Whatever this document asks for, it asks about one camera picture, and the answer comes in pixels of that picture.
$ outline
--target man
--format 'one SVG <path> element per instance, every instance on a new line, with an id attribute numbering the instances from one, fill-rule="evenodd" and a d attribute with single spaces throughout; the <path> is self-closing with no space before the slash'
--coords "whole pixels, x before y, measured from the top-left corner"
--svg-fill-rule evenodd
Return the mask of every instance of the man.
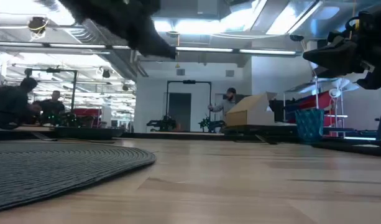
<path id="1" fill-rule="evenodd" d="M 0 89 L 0 126 L 9 123 L 20 123 L 32 113 L 41 110 L 38 105 L 30 105 L 27 96 L 35 87 L 37 81 L 33 78 L 25 78 L 20 86 L 4 86 Z"/>
<path id="2" fill-rule="evenodd" d="M 52 98 L 49 100 L 44 100 L 40 103 L 42 107 L 43 114 L 60 114 L 65 112 L 65 105 L 59 101 L 60 92 L 55 90 L 52 93 Z"/>
<path id="3" fill-rule="evenodd" d="M 208 109 L 212 112 L 223 111 L 223 120 L 225 121 L 226 113 L 231 110 L 234 105 L 236 105 L 236 89 L 229 88 L 226 92 L 226 99 L 215 107 L 209 105 Z"/>

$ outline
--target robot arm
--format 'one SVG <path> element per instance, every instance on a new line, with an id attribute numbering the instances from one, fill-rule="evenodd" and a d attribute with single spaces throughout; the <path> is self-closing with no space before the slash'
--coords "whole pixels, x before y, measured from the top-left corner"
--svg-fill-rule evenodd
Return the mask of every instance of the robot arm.
<path id="1" fill-rule="evenodd" d="M 381 4 L 351 18 L 344 32 L 330 32 L 328 42 L 328 46 L 303 54 L 306 60 L 330 70 L 330 77 L 321 78 L 368 70 L 357 84 L 367 90 L 381 88 Z"/>

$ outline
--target blue trash can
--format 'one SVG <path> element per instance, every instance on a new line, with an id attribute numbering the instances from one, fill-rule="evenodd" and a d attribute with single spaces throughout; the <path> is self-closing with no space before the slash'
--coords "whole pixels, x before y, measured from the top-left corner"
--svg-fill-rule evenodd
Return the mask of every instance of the blue trash can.
<path id="1" fill-rule="evenodd" d="M 304 142 L 316 142 L 323 137 L 324 110 L 297 110 L 295 117 L 298 136 Z"/>

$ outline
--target wooden floor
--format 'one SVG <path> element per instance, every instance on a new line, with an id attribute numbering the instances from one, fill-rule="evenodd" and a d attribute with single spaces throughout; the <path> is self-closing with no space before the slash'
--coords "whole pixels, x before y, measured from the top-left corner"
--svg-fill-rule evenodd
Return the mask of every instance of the wooden floor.
<path id="1" fill-rule="evenodd" d="M 309 146 L 123 140 L 155 165 L 0 223 L 381 223 L 381 158 Z"/>

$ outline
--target door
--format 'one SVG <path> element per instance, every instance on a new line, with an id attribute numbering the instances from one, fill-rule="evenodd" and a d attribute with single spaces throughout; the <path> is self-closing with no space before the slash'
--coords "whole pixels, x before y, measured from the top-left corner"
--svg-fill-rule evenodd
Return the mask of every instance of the door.
<path id="1" fill-rule="evenodd" d="M 190 131 L 191 93 L 170 93 L 168 115 L 177 121 L 179 131 Z"/>

